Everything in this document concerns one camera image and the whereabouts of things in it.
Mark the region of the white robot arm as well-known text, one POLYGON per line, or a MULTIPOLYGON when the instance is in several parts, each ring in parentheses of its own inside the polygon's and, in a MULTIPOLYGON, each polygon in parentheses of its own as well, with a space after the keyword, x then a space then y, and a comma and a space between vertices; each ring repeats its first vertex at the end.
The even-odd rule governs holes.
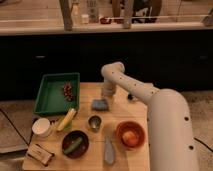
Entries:
POLYGON ((101 74, 103 96, 120 86, 147 105, 150 171, 199 171, 189 106, 179 92, 127 76, 121 62, 104 65, 101 74))

